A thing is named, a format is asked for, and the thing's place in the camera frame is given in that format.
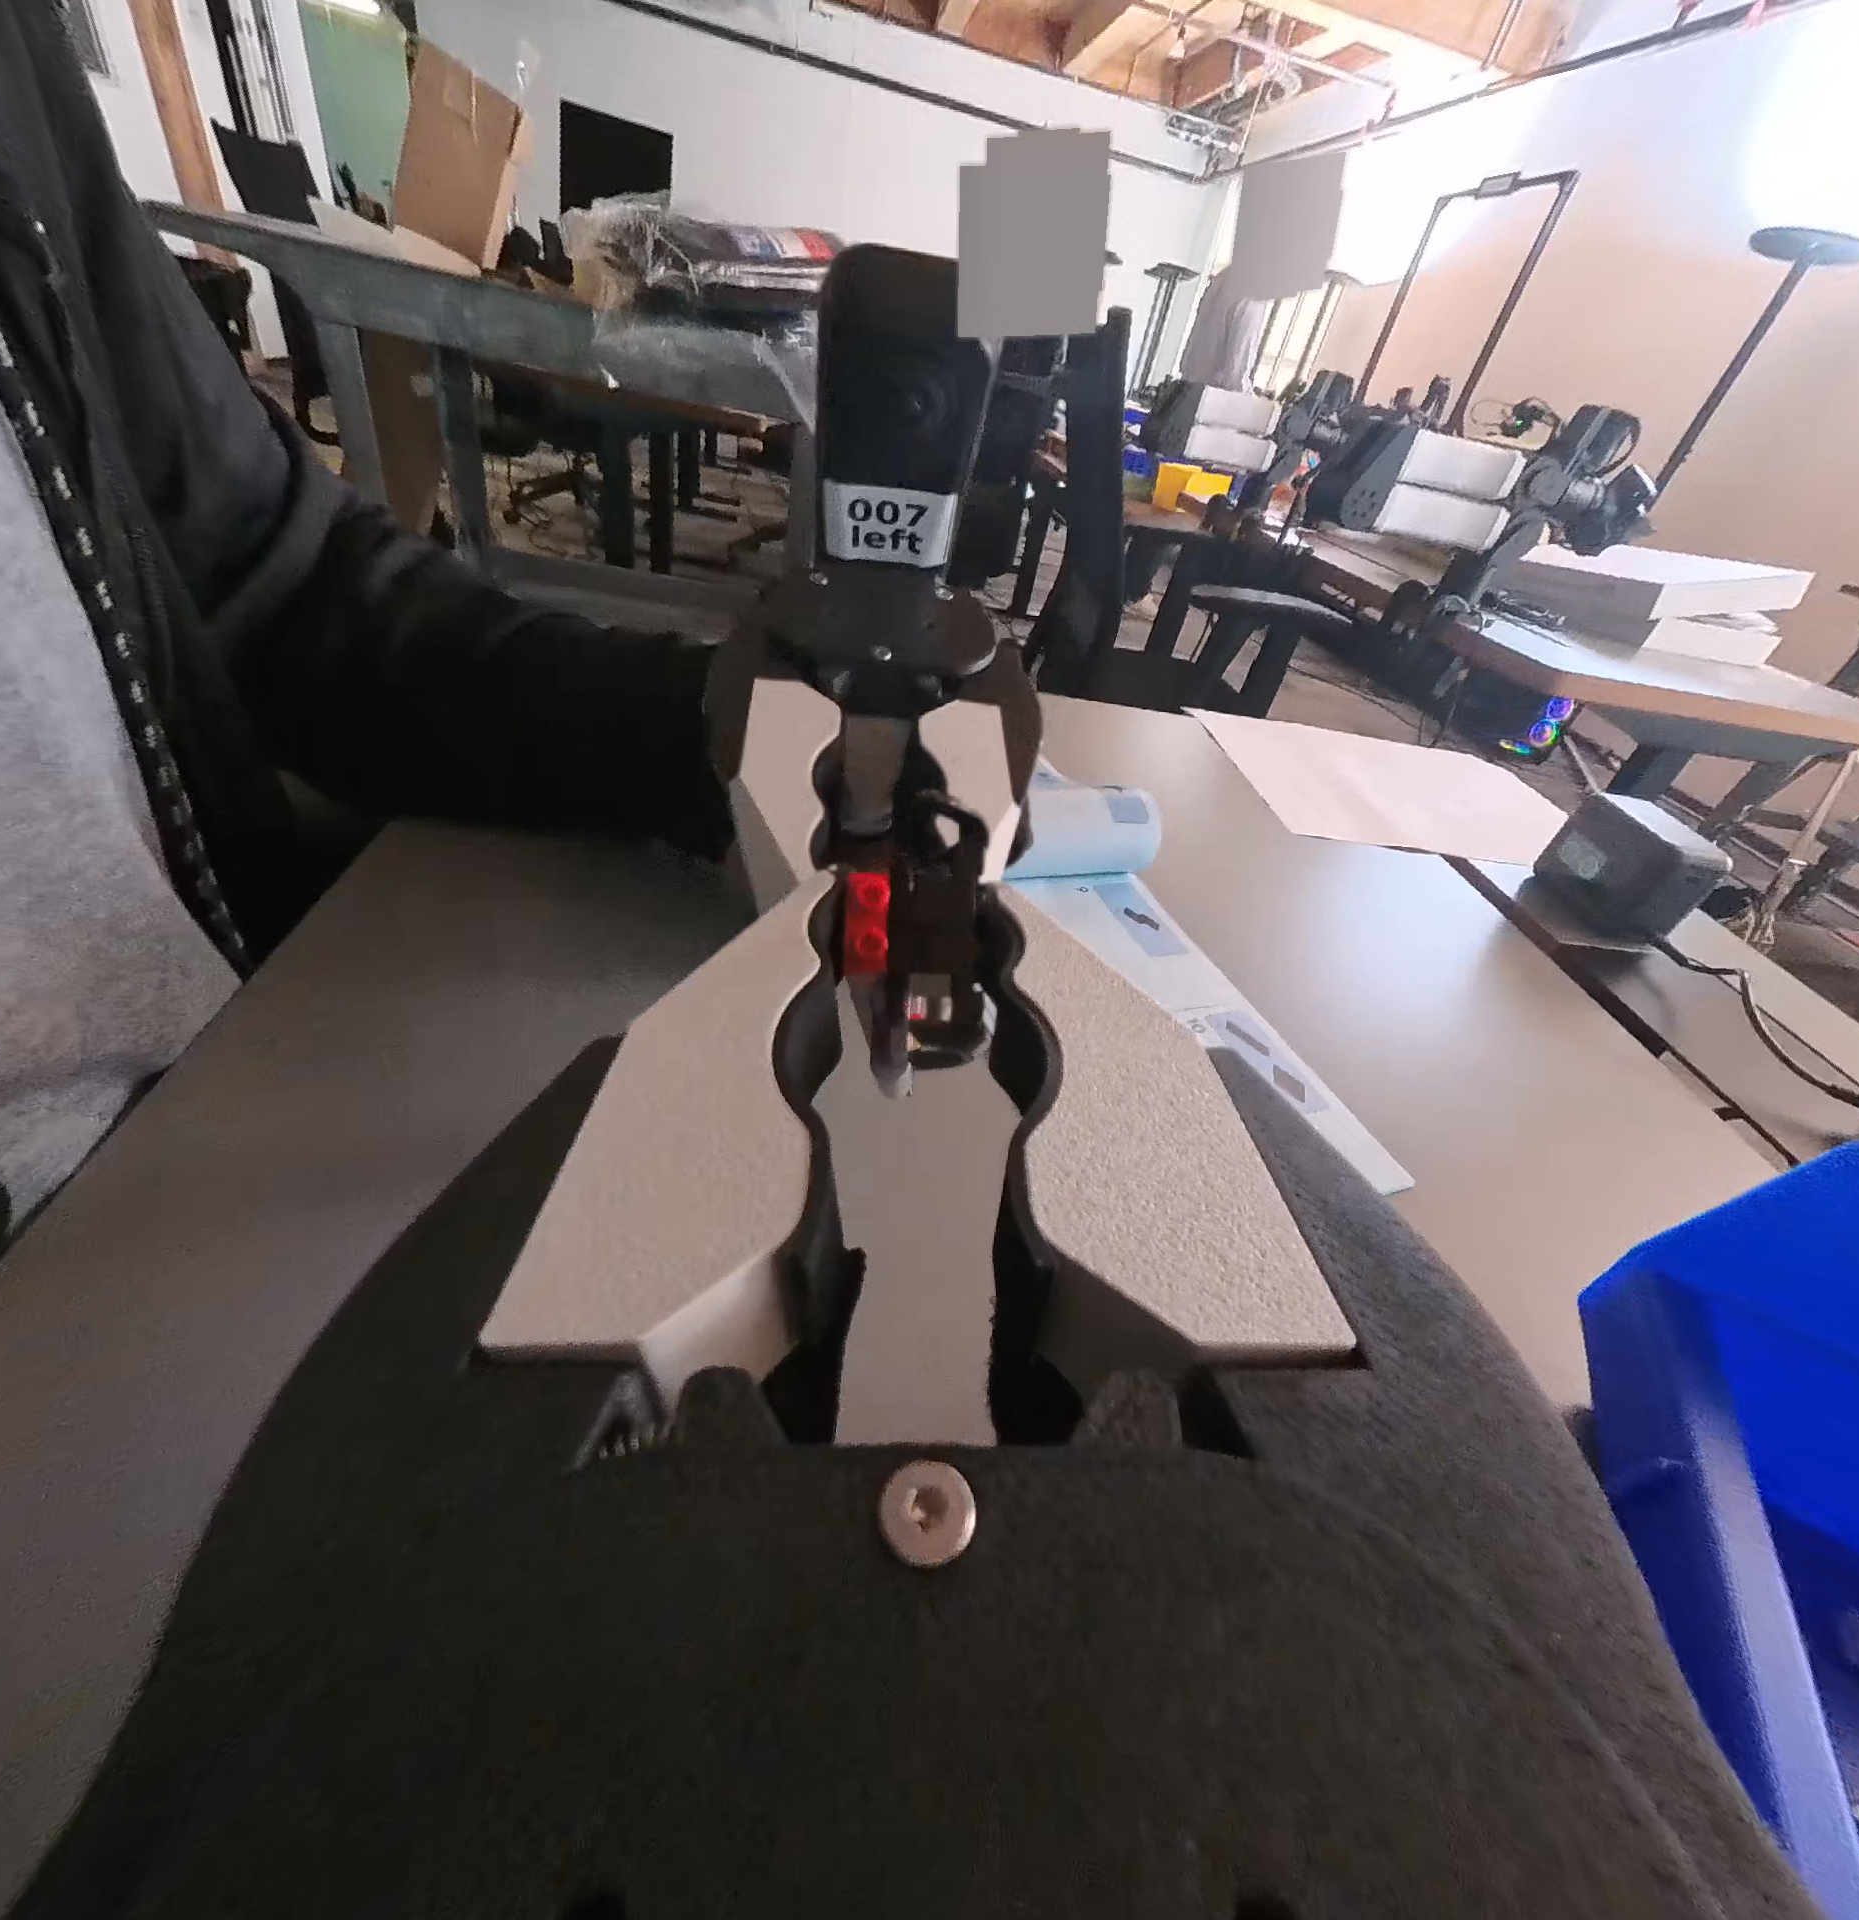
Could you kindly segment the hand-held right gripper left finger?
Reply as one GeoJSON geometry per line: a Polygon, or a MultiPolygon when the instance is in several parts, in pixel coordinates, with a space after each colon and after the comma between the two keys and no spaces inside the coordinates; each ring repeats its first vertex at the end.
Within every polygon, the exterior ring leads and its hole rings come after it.
{"type": "Polygon", "coordinates": [[[492,1360],[618,1360],[658,1395],[766,1381],[859,1281],[816,1100],[844,1056],[836,888],[803,880],[621,1037],[479,1332],[492,1360]]]}

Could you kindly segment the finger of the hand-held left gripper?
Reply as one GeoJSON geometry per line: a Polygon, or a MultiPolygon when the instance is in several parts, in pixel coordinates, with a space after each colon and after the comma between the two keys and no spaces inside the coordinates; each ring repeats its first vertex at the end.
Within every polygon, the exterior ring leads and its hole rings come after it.
{"type": "Polygon", "coordinates": [[[703,690],[711,763],[725,789],[732,866],[752,910],[779,907],[829,842],[824,775],[844,717],[766,636],[731,636],[703,690]]]}
{"type": "Polygon", "coordinates": [[[1043,712],[1028,684],[955,700],[925,717],[925,754],[940,779],[936,793],[954,805],[959,823],[981,828],[982,888],[1002,883],[1024,837],[1040,738],[1043,712]]]}

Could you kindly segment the grey red brick model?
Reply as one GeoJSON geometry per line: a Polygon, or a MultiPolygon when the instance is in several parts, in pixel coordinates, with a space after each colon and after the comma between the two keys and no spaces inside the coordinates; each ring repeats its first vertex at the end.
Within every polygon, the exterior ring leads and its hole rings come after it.
{"type": "Polygon", "coordinates": [[[887,837],[840,869],[832,957],[887,1097],[988,1050],[1007,994],[992,869],[982,816],[936,789],[898,803],[887,837]]]}

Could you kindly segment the person's left forearm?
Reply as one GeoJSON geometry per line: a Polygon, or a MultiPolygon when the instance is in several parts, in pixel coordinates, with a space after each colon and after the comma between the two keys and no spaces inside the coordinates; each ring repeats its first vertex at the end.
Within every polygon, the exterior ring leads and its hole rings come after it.
{"type": "Polygon", "coordinates": [[[720,860],[732,840],[703,696],[715,649],[536,608],[291,454],[273,557],[308,567],[234,652],[278,768],[385,818],[606,832],[720,860]]]}

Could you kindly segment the grey adjoining desk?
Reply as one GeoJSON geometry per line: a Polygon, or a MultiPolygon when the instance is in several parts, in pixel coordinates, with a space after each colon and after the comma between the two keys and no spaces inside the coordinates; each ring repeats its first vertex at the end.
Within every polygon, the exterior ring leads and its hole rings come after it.
{"type": "Polygon", "coordinates": [[[1786,1165],[1859,1140],[1859,1019],[1733,930],[1690,914],[1662,946],[1597,940],[1524,868],[1454,860],[1596,1005],[1786,1165]]]}

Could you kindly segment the wooden robot desk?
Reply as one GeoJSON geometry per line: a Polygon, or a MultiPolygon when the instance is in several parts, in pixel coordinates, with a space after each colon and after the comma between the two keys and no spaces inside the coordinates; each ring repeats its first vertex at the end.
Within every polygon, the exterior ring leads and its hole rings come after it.
{"type": "Polygon", "coordinates": [[[1766,664],[1626,651],[1510,610],[1440,616],[1421,628],[1421,574],[1405,574],[1396,555],[1366,536],[1293,547],[1257,537],[1231,547],[1206,533],[1201,515],[1140,500],[1122,506],[1122,528],[1154,560],[1178,548],[1174,588],[1146,646],[1168,664],[1178,660],[1194,577],[1239,564],[1271,577],[1274,591],[1347,622],[1350,636],[1334,631],[1325,649],[1426,715],[1460,715],[1473,690],[1506,685],[1521,692],[1524,710],[1554,700],[1608,719],[1636,746],[1617,775],[1621,795],[1660,798],[1689,757],[1784,768],[1859,754],[1859,694],[1766,664]]]}

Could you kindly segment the black office chair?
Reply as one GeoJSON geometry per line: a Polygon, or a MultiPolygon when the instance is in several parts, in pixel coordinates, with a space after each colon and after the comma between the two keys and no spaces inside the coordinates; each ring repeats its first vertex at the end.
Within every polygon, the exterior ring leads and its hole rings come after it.
{"type": "Polygon", "coordinates": [[[1114,307],[1066,340],[1060,521],[1064,539],[1049,598],[1023,644],[1043,692],[1090,696],[1123,612],[1122,449],[1130,312],[1114,307]]]}

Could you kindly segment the brick instruction booklet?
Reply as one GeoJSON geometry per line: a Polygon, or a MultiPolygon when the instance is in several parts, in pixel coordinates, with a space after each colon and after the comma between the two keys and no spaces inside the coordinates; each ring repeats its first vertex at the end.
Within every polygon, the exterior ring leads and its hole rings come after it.
{"type": "Polygon", "coordinates": [[[1412,1174],[1194,946],[1146,884],[1163,832],[1150,795],[1074,782],[1038,762],[1026,811],[1032,842],[1007,869],[1007,883],[1023,898],[1130,981],[1199,1044],[1253,1068],[1378,1194],[1412,1191],[1412,1174]]]}

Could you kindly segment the plastic wrapped bundle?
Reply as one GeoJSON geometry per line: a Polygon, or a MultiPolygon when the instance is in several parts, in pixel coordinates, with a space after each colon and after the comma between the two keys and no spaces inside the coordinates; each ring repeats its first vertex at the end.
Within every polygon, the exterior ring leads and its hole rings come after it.
{"type": "Polygon", "coordinates": [[[598,317],[681,319],[772,330],[809,315],[844,242],[824,227],[693,216],[666,194],[567,208],[571,285],[598,317]]]}

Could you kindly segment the white paper sheet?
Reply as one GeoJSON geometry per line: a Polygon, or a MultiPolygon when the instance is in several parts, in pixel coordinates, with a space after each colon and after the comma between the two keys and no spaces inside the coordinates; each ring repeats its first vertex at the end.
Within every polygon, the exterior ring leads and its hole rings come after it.
{"type": "Polygon", "coordinates": [[[1566,811],[1505,766],[1303,723],[1189,707],[1298,837],[1532,868],[1566,811]]]}

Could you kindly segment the cardboard box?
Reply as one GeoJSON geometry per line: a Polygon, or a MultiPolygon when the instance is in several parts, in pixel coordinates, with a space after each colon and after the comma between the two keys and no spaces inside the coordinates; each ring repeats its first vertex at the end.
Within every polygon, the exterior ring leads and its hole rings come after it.
{"type": "Polygon", "coordinates": [[[528,114],[514,94],[485,81],[434,42],[414,38],[393,225],[458,254],[477,272],[492,270],[531,145],[528,114]]]}

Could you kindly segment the blue plastic bin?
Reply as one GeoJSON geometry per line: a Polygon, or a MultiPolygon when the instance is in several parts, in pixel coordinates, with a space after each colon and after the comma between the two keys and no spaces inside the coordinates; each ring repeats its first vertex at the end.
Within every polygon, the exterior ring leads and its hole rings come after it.
{"type": "Polygon", "coordinates": [[[1686,1687],[1859,1919],[1859,1142],[1639,1243],[1580,1316],[1600,1483],[1686,1687]]]}

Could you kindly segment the stack of white flat boxes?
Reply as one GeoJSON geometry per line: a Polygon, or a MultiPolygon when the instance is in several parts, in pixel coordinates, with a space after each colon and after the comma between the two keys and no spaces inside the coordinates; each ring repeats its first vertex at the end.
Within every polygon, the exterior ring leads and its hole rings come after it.
{"type": "Polygon", "coordinates": [[[1614,544],[1576,555],[1544,544],[1503,577],[1521,605],[1573,633],[1621,649],[1725,665],[1764,665],[1780,646],[1777,618],[1801,605],[1812,574],[1614,544]]]}

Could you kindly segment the black wall screen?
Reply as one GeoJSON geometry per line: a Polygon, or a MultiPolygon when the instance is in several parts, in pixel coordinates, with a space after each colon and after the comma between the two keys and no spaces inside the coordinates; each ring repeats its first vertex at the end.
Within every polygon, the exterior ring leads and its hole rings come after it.
{"type": "Polygon", "coordinates": [[[557,208],[605,200],[669,197],[675,135],[571,99],[557,104],[557,208]]]}

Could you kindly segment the black frame stand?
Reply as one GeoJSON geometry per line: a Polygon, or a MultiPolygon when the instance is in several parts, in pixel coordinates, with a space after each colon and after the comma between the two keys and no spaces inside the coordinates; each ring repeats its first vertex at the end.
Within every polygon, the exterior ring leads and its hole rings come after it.
{"type": "Polygon", "coordinates": [[[1492,321],[1492,325],[1482,338],[1482,345],[1479,347],[1473,360],[1469,362],[1469,371],[1463,377],[1460,390],[1455,390],[1447,402],[1447,414],[1443,417],[1443,431],[1458,437],[1468,425],[1469,407],[1479,393],[1479,388],[1482,385],[1489,360],[1493,359],[1496,349],[1500,347],[1500,344],[1510,330],[1510,323],[1513,321],[1515,309],[1522,303],[1522,298],[1528,289],[1528,283],[1540,267],[1540,256],[1544,254],[1552,236],[1556,235],[1557,224],[1563,219],[1563,212],[1566,211],[1568,200],[1573,197],[1576,188],[1580,187],[1580,180],[1583,180],[1583,170],[1577,170],[1573,166],[1571,168],[1542,170],[1542,172],[1528,172],[1528,175],[1524,175],[1522,170],[1505,170],[1505,172],[1486,175],[1472,187],[1454,188],[1452,192],[1434,197],[1434,202],[1429,205],[1429,215],[1422,224],[1418,244],[1412,253],[1412,260],[1405,265],[1405,270],[1400,272],[1400,277],[1396,278],[1396,297],[1395,297],[1395,302],[1386,315],[1381,333],[1374,340],[1374,349],[1369,352],[1369,362],[1368,362],[1368,369],[1364,371],[1364,388],[1369,383],[1372,373],[1381,365],[1381,352],[1386,349],[1387,340],[1391,338],[1391,335],[1396,330],[1399,317],[1402,315],[1402,307],[1408,305],[1408,298],[1414,289],[1416,277],[1421,274],[1422,260],[1427,256],[1427,250],[1429,250],[1429,242],[1434,242],[1439,224],[1444,219],[1447,211],[1452,205],[1458,205],[1458,203],[1480,205],[1480,203],[1519,200],[1522,194],[1548,190],[1552,203],[1548,203],[1547,212],[1540,216],[1540,225],[1535,227],[1535,235],[1533,235],[1533,240],[1532,240],[1532,244],[1522,256],[1522,264],[1521,264],[1519,272],[1513,274],[1513,282],[1511,282],[1505,298],[1500,302],[1500,305],[1496,309],[1496,317],[1493,317],[1493,321],[1492,321]]]}

